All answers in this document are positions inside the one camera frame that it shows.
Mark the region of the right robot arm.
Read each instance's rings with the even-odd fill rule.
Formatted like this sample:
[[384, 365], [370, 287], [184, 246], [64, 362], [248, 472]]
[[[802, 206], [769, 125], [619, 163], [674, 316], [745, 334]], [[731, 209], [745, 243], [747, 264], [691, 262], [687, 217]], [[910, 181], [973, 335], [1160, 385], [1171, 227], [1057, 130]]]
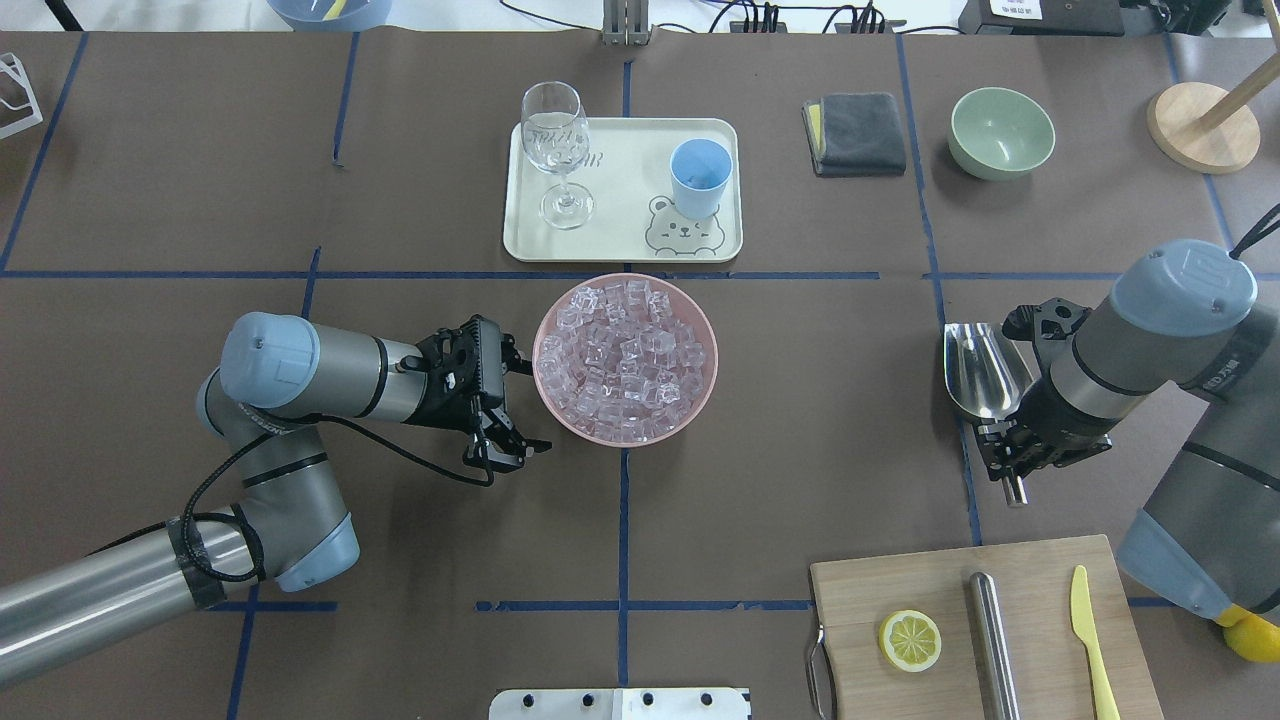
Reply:
[[1033, 378], [978, 430], [995, 480], [1155, 442], [1148, 493], [1115, 543], [1138, 584], [1222, 625], [1277, 620], [1277, 309], [1224, 246], [1174, 240], [1094, 301], [1021, 305], [997, 324]]

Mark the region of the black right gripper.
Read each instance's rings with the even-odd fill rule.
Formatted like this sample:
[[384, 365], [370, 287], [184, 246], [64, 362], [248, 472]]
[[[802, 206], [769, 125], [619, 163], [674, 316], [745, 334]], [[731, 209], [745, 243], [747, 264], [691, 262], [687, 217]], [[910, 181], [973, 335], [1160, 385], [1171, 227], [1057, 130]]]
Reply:
[[992, 482], [1016, 480], [1053, 465], [1065, 468], [1112, 447], [1114, 424], [1071, 406], [1050, 382], [1050, 361], [1068, 351], [1091, 309], [1064, 299], [1023, 304], [1006, 315], [1004, 340], [1032, 342], [1039, 378], [998, 425], [975, 430]]

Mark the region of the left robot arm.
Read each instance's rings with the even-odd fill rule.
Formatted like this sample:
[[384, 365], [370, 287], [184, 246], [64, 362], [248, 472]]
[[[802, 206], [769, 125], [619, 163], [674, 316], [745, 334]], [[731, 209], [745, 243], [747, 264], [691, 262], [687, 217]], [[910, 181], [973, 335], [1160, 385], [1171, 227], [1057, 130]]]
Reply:
[[407, 345], [248, 313], [204, 382], [198, 416], [239, 466], [243, 498], [201, 512], [202, 482], [182, 511], [86, 557], [3, 589], [1, 679], [9, 687], [273, 580], [303, 591], [360, 556], [319, 425], [362, 418], [462, 433], [471, 486], [489, 487], [549, 450], [506, 406], [506, 375], [531, 374], [515, 338], [485, 316]]

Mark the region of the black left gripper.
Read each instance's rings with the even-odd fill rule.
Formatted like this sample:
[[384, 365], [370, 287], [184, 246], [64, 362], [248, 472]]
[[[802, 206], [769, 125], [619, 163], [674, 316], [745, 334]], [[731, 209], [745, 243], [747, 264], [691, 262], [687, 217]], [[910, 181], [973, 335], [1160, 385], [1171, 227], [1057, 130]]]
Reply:
[[503, 375], [532, 375], [532, 364], [497, 323], [471, 316], [458, 329], [425, 338], [417, 350], [419, 356], [398, 361], [402, 374], [424, 380], [404, 424], [468, 433], [463, 464], [486, 473], [522, 469], [532, 455], [552, 450], [550, 441], [521, 434], [506, 411]]

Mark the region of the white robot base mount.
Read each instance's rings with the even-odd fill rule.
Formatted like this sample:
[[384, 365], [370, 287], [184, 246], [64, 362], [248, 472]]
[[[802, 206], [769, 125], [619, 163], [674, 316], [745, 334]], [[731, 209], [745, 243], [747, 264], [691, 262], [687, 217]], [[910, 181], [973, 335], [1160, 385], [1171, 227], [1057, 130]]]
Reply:
[[489, 719], [751, 719], [750, 692], [732, 687], [508, 689]]

